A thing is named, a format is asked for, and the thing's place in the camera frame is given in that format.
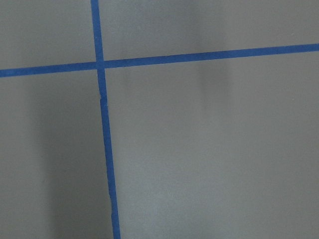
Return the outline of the blue tape line crosswise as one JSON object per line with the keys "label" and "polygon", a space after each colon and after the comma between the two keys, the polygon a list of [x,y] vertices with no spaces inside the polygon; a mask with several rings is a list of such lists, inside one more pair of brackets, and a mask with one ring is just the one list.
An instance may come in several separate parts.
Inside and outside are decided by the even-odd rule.
{"label": "blue tape line crosswise", "polygon": [[225,51],[214,51],[214,52],[203,52],[203,53],[177,54],[177,55],[168,55],[168,56],[117,59],[117,60],[106,60],[106,61],[104,61],[101,56],[98,56],[96,62],[82,62],[82,63],[58,64],[58,65],[47,65],[47,66],[25,67],[25,68],[1,69],[0,76],[4,78],[4,77],[40,75],[40,74],[50,74],[50,73],[87,71],[87,70],[97,70],[97,69],[123,68],[123,67],[133,67],[133,66],[147,66],[147,65],[207,61],[207,60],[219,60],[219,59],[231,59],[231,58],[244,58],[244,57],[267,56],[267,55],[318,52],[318,50],[319,50],[319,45],[315,43],[315,44],[275,46],[275,47],[250,48],[250,49],[238,49],[238,50],[225,50]]}

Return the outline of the blue tape line lengthwise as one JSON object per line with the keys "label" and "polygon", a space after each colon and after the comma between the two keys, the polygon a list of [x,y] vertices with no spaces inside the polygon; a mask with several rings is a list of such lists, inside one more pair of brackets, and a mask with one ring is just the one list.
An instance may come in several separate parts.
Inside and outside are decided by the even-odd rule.
{"label": "blue tape line lengthwise", "polygon": [[105,72],[104,55],[103,55],[99,2],[97,0],[92,0],[90,1],[90,5],[91,5],[91,13],[92,13],[97,79],[98,79],[98,87],[99,87],[99,93],[100,93],[100,109],[101,109],[101,118],[102,118],[103,141],[104,141],[104,148],[105,148],[108,191],[109,191],[109,196],[111,201],[112,232],[113,232],[113,238],[120,239],[121,233],[120,233],[116,181],[115,181],[113,152],[112,152],[110,119],[109,119],[109,111],[108,111],[107,84],[106,84],[106,72]]}

